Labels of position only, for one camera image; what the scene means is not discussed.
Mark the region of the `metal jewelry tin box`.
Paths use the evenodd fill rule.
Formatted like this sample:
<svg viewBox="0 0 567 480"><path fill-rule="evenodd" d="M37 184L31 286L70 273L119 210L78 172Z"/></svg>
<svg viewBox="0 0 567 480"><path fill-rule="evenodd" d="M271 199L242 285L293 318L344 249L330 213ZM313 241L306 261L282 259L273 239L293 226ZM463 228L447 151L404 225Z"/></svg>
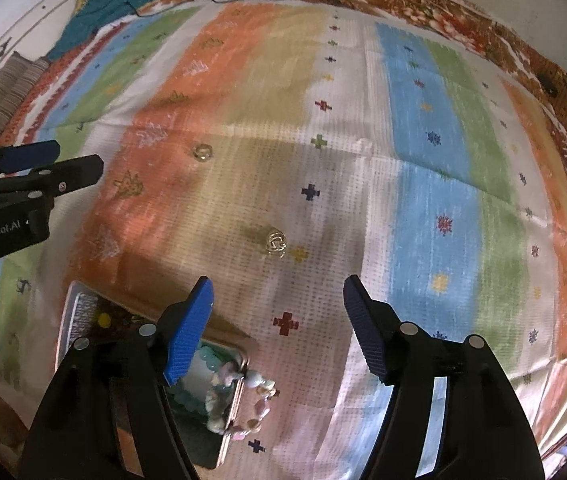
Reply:
<svg viewBox="0 0 567 480"><path fill-rule="evenodd" d="M240 427L248 352L230 334L203 325L213 304L213 283L202 276L186 300L151 321L74 281L65 299L56 359L61 361L79 338L95 340L132 330L150 337L158 345L151 362L188 457L196 466L216 469L225 462L231 431Z"/></svg>

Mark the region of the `colourful striped blanket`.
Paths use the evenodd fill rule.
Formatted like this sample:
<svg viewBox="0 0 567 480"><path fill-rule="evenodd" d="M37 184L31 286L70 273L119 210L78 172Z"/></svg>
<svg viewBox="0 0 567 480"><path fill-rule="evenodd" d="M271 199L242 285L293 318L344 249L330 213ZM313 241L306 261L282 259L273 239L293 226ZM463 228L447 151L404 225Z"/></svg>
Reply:
<svg viewBox="0 0 567 480"><path fill-rule="evenodd" d="M567 74L509 29L460 0L160 0L49 66L4 140L47 136L105 174L0 261L3 467L71 281L157 314L203 274L282 391L223 477L363 470L390 393L347 323L354 273L435 336L484 336L546 474L567 462Z"/></svg>

